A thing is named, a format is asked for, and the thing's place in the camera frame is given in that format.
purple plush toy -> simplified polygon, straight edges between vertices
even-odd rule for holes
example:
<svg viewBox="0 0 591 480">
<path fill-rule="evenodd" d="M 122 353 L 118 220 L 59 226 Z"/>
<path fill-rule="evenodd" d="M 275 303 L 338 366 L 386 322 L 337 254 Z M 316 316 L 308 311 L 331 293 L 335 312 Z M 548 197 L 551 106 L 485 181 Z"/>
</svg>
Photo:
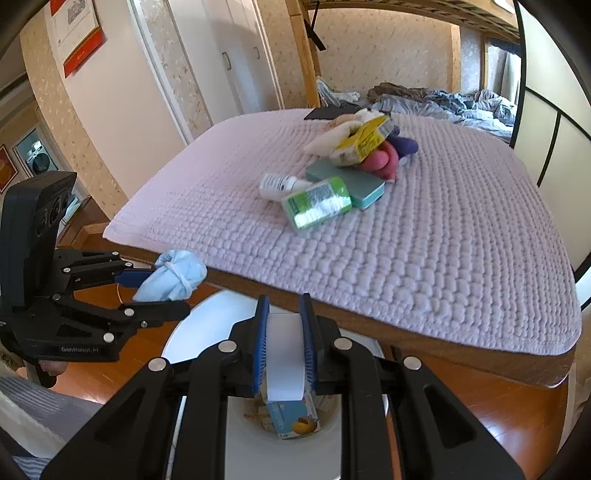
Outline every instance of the purple plush toy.
<svg viewBox="0 0 591 480">
<path fill-rule="evenodd" d="M 394 126 L 392 133 L 386 138 L 387 141 L 396 149 L 400 158 L 399 165 L 404 165 L 408 161 L 408 156 L 418 151 L 418 143 L 411 138 L 399 137 L 400 128 Z"/>
</svg>

pink plush toy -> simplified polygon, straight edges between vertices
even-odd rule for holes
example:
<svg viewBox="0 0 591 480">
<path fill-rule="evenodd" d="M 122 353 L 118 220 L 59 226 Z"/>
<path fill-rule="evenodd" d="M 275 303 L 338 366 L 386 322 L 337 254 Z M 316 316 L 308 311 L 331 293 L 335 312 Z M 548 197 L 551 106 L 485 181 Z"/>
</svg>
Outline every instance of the pink plush toy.
<svg viewBox="0 0 591 480">
<path fill-rule="evenodd" d="M 398 170 L 398 153 L 389 141 L 383 142 L 363 160 L 358 168 L 383 180 L 395 180 Z"/>
</svg>

wallpaper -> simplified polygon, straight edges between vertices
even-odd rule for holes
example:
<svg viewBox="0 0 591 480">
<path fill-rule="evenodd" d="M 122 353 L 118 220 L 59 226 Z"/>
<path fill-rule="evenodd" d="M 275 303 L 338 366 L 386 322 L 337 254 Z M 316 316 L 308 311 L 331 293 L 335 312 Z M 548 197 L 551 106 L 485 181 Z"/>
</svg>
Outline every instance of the wallpaper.
<svg viewBox="0 0 591 480">
<path fill-rule="evenodd" d="M 320 10 L 314 27 L 326 46 L 322 76 L 340 90 L 361 94 L 380 82 L 447 89 L 449 23 L 377 9 Z"/>
<path fill-rule="evenodd" d="M 284 0 L 258 0 L 285 107 L 306 106 L 296 45 Z M 379 82 L 447 89 L 449 24 L 377 9 L 321 9 L 314 27 L 327 50 L 322 76 L 363 95 Z"/>
<path fill-rule="evenodd" d="M 306 106 L 304 79 L 297 56 L 296 41 L 291 30 L 285 0 L 254 0 L 258 4 L 261 19 L 285 108 Z"/>
<path fill-rule="evenodd" d="M 212 126 L 178 36 L 168 0 L 140 0 L 152 41 L 193 138 Z"/>
<path fill-rule="evenodd" d="M 128 198 L 103 162 L 70 102 L 47 37 L 41 10 L 21 31 L 22 56 L 39 108 L 72 170 L 113 218 Z"/>
<path fill-rule="evenodd" d="M 505 60 L 507 52 L 498 47 L 490 45 L 488 47 L 488 89 L 501 94 L 501 85 L 503 83 L 503 72 L 505 70 Z"/>
<path fill-rule="evenodd" d="M 480 89 L 480 32 L 460 27 L 462 40 L 462 93 Z"/>
</svg>

mattress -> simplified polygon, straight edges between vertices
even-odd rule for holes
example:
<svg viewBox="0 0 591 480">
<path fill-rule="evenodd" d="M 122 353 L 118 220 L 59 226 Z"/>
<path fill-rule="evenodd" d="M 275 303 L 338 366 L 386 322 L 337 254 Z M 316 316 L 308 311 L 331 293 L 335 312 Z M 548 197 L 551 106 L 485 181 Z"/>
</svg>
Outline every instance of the mattress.
<svg viewBox="0 0 591 480">
<path fill-rule="evenodd" d="M 501 140 L 394 114 L 420 149 L 370 208 L 296 232 L 258 196 L 266 172 L 304 176 L 309 109 L 228 119 L 115 216 L 105 238 L 185 248 L 241 275 L 423 335 L 558 355 L 580 335 L 573 273 L 524 165 Z"/>
</svg>

red poster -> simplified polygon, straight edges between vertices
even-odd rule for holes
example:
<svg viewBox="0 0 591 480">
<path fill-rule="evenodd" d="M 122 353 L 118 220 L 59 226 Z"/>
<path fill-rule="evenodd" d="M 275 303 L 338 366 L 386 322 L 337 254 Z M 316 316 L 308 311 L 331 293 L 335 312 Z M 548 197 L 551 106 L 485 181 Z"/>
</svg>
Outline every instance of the red poster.
<svg viewBox="0 0 591 480">
<path fill-rule="evenodd" d="M 58 54 L 67 77 L 105 41 L 92 0 L 51 0 Z"/>
<path fill-rule="evenodd" d="M 0 147 L 0 193 L 8 187 L 8 184 L 14 177 L 17 176 L 17 169 L 12 163 L 12 160 L 8 156 L 6 147 L 2 145 Z"/>
</svg>

